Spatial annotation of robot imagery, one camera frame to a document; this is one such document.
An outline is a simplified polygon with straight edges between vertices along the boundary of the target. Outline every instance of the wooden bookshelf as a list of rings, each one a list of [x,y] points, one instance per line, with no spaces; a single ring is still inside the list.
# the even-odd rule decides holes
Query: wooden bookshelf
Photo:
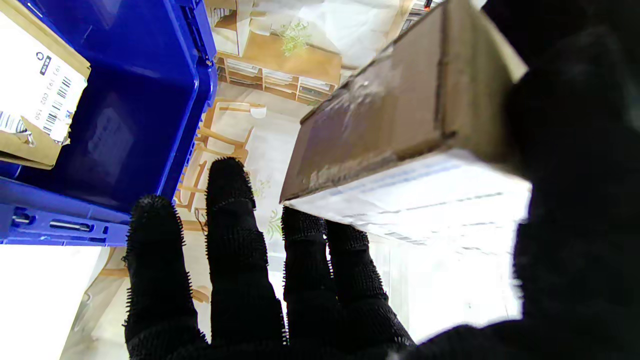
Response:
[[[242,56],[249,37],[253,0],[204,0],[207,17],[215,8],[229,9],[211,29],[219,52]]]
[[[398,11],[394,20],[391,22],[391,27],[389,27],[389,31],[387,32],[385,46],[390,42],[394,41],[396,37],[402,31],[402,27],[404,25],[404,21],[409,16],[411,12],[411,7],[413,5],[413,0],[400,0],[400,6],[398,7]]]
[[[340,66],[342,65],[340,55],[315,47],[307,47],[290,56],[285,56],[282,51],[282,39],[276,35],[266,36],[251,32],[243,56],[223,52],[219,52],[218,56],[216,64],[221,64],[219,66],[224,70],[224,76],[218,76],[218,81],[262,90],[302,104],[313,106],[319,104],[328,99],[340,84]],[[230,69],[229,60],[239,61],[254,68],[252,71],[243,70],[245,72],[243,74],[232,70],[234,69],[233,65]],[[255,67],[257,67],[256,75],[246,74],[254,73]],[[265,76],[265,70],[280,72],[290,76],[291,80]],[[234,81],[234,78],[252,84]],[[301,78],[325,83],[329,85],[328,90],[303,84]],[[313,93],[303,93],[301,92],[301,90],[304,91],[303,88],[311,89]]]

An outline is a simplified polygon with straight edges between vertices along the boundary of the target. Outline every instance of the gloved hand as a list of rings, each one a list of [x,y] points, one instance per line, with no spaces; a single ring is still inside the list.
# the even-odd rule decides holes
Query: gloved hand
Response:
[[[385,358],[389,350],[413,345],[388,305],[365,233],[284,209],[287,334],[240,162],[224,158],[211,165],[206,200],[211,345],[198,329],[180,220],[168,200],[149,196],[133,209],[125,255],[131,278],[125,338],[132,359]]]

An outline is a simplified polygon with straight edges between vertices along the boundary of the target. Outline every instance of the cardboard box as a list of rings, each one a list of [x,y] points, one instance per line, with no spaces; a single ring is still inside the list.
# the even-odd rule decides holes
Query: cardboard box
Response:
[[[0,31],[4,34],[0,47],[10,48],[5,50],[12,54],[11,58],[4,58],[8,65],[3,69],[7,73],[2,76],[6,93],[0,93],[0,111],[4,112],[1,119],[6,124],[6,107],[23,102],[16,106],[12,118],[14,121],[21,119],[28,131],[21,134],[0,130],[0,160],[51,169],[62,145],[68,141],[68,124],[86,86],[90,64],[17,0],[0,0],[0,16],[3,17]],[[56,96],[60,101],[54,102]],[[54,123],[63,122],[64,126],[46,133],[41,127],[47,116],[51,116]],[[56,130],[59,130],[59,141],[52,137]]]
[[[468,0],[442,3],[302,119],[281,203],[413,243],[522,214],[502,103],[525,71]]]

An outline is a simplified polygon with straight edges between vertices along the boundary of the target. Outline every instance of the blue plastic crate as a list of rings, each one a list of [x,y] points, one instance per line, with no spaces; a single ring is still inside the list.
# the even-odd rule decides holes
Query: blue plastic crate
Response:
[[[143,195],[173,197],[216,93],[204,0],[20,0],[91,63],[52,170],[0,161],[0,243],[125,245]]]

